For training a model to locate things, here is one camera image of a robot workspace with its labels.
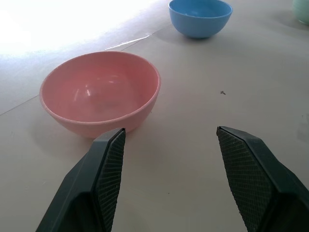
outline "pink bowl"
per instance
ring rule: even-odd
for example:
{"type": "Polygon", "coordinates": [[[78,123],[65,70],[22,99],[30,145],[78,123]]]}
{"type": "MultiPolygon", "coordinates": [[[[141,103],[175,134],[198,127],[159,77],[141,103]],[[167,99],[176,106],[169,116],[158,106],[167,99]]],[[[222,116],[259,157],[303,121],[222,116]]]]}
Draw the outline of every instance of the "pink bowl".
{"type": "Polygon", "coordinates": [[[43,108],[62,126],[90,138],[124,127],[131,131],[151,112],[161,86],[157,69],[125,52],[73,58],[43,81],[43,108]]]}

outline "blue bowl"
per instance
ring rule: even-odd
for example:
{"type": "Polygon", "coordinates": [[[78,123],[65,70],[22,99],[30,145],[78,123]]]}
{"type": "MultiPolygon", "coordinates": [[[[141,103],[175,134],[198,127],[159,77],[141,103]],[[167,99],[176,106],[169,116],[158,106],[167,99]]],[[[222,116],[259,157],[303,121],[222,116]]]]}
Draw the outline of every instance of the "blue bowl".
{"type": "Polygon", "coordinates": [[[208,38],[228,22],[233,8],[219,0],[173,0],[169,3],[172,24],[191,38],[208,38]]]}

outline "bowl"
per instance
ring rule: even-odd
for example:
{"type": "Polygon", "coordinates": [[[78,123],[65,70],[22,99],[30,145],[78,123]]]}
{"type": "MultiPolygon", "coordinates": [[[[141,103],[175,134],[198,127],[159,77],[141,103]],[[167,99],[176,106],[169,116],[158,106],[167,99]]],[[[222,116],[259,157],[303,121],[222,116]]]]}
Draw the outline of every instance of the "bowl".
{"type": "Polygon", "coordinates": [[[300,22],[309,25],[309,0],[294,0],[292,10],[300,22]]]}
{"type": "Polygon", "coordinates": [[[73,58],[43,81],[43,108],[62,126],[96,138],[115,128],[131,131],[151,112],[161,85],[150,62],[125,52],[73,58]]]}
{"type": "Polygon", "coordinates": [[[175,29],[191,38],[208,38],[228,22],[232,7],[219,0],[173,0],[169,15],[175,29]]]}

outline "bowl rim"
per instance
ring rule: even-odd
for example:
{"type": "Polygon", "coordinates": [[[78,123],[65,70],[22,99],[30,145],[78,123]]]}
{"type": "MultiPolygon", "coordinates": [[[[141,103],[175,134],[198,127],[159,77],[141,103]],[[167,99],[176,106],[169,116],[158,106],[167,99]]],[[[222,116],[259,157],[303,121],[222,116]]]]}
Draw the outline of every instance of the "bowl rim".
{"type": "Polygon", "coordinates": [[[161,87],[161,76],[160,76],[160,73],[159,71],[157,70],[157,68],[152,64],[150,63],[148,60],[146,60],[145,58],[143,57],[140,57],[138,55],[135,55],[135,54],[132,54],[132,53],[128,53],[128,52],[122,52],[122,51],[101,51],[101,52],[93,52],[93,53],[88,53],[88,54],[84,54],[84,55],[81,55],[81,56],[77,56],[77,57],[74,57],[72,59],[69,59],[65,62],[63,62],[62,64],[60,64],[59,66],[57,66],[55,69],[53,69],[44,79],[44,81],[42,82],[42,85],[41,85],[41,88],[40,88],[40,93],[39,93],[39,96],[40,96],[40,102],[44,108],[44,110],[46,110],[48,112],[48,114],[52,117],[54,117],[55,119],[57,120],[60,120],[60,121],[64,121],[64,122],[67,122],[67,123],[73,123],[73,124],[78,124],[78,125],[104,125],[104,124],[111,124],[111,123],[115,123],[115,122],[119,122],[119,121],[122,121],[122,120],[125,120],[137,113],[139,113],[140,111],[142,111],[143,109],[145,109],[149,104],[151,104],[153,102],[153,100],[158,96],[159,94],[159,90],[160,90],[160,87],[161,87]],[[65,117],[62,117],[62,116],[59,116],[58,114],[54,113],[53,111],[51,111],[47,105],[45,104],[44,102],[44,99],[43,99],[43,88],[44,88],[44,85],[47,81],[47,79],[56,71],[58,70],[59,68],[61,68],[62,66],[64,66],[66,63],[72,61],[72,60],[75,60],[75,59],[78,59],[80,57],[84,57],[84,56],[89,56],[89,55],[92,55],[92,54],[97,54],[97,53],[117,53],[117,54],[125,54],[125,55],[130,55],[130,56],[135,56],[139,59],[142,59],[144,61],[146,61],[155,71],[156,73],[156,76],[158,78],[158,85],[156,87],[156,90],[153,94],[153,96],[143,105],[141,106],[140,108],[138,108],[137,110],[127,114],[127,115],[123,115],[121,117],[117,117],[117,118],[113,118],[113,119],[110,119],[110,120],[105,120],[105,121],[96,121],[96,122],[83,122],[83,121],[76,121],[76,120],[72,120],[72,119],[68,119],[68,118],[65,118],[65,117]]]}
{"type": "Polygon", "coordinates": [[[231,8],[231,11],[230,11],[229,13],[227,13],[227,14],[224,14],[224,15],[221,15],[221,16],[216,16],[216,17],[199,17],[199,16],[187,15],[187,14],[183,14],[183,13],[177,12],[177,11],[175,11],[173,8],[171,8],[170,4],[171,4],[172,2],[175,2],[175,1],[179,1],[179,0],[172,0],[172,1],[169,2],[169,9],[170,9],[171,11],[173,11],[173,12],[179,14],[179,15],[183,15],[183,16],[186,16],[186,17],[191,17],[191,18],[208,18],[208,19],[210,19],[210,18],[223,18],[223,17],[227,17],[227,16],[229,16],[229,15],[231,15],[231,14],[233,13],[233,7],[232,7],[230,4],[228,4],[228,3],[225,2],[225,1],[214,0],[214,1],[220,1],[220,2],[222,2],[223,4],[229,6],[229,7],[231,8]]]}

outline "white table surface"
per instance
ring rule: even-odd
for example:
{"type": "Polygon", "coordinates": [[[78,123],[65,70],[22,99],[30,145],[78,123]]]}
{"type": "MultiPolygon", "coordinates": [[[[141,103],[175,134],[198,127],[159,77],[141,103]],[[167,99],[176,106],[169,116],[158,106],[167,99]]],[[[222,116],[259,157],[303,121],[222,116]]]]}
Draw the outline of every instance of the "white table surface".
{"type": "MultiPolygon", "coordinates": [[[[70,1],[62,2],[48,7],[71,8],[70,1]]],[[[29,7],[32,14],[22,14],[28,17],[23,25],[33,38],[15,41],[19,49],[9,43],[12,34],[1,41],[1,232],[35,231],[64,176],[92,142],[42,109],[37,96],[42,80],[74,56],[143,37],[113,49],[148,59],[162,76],[152,113],[127,135],[113,232],[246,231],[225,174],[216,137],[220,125],[262,138],[309,188],[309,27],[293,18],[291,1],[230,0],[230,21],[207,40],[179,34],[167,2],[139,1],[131,15],[112,25],[99,20],[97,8],[115,9],[116,3],[81,2],[77,12],[68,13],[68,24],[75,25],[83,12],[91,17],[85,16],[85,24],[77,21],[72,37],[60,20],[67,11],[48,21],[46,6],[38,6],[41,12],[29,7]],[[35,18],[47,23],[44,36],[35,18]],[[63,33],[70,39],[61,40],[63,33]]],[[[21,14],[19,7],[4,9],[21,14]]]]}

